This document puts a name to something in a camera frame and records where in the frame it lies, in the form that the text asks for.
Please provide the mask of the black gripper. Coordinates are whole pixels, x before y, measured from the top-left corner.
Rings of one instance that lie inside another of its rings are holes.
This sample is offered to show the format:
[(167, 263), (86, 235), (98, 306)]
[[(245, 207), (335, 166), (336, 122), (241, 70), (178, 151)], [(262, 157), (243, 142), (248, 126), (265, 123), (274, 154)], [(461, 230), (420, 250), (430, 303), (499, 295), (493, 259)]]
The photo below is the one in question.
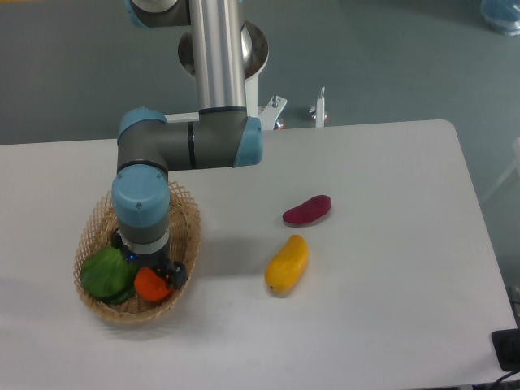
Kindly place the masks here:
[(110, 234), (110, 245), (118, 249), (123, 260), (139, 267), (157, 268), (162, 266), (160, 275), (169, 288), (181, 290), (187, 282), (187, 269), (181, 262), (166, 262), (169, 259), (169, 240), (156, 240), (148, 244), (122, 242), (119, 229)]

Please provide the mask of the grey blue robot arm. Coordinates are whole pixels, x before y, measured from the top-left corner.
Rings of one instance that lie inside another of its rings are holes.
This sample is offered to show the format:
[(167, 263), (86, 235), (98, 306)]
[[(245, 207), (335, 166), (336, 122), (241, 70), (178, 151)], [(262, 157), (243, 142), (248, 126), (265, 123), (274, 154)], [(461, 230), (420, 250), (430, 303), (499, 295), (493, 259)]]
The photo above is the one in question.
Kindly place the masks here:
[(149, 267), (180, 289), (186, 268), (168, 256), (172, 171), (252, 166), (262, 159), (262, 125), (246, 108), (238, 1), (128, 1), (142, 28), (188, 25), (198, 97), (195, 121), (171, 123), (148, 108), (129, 111), (117, 138), (111, 203), (119, 227), (112, 244), (131, 263)]

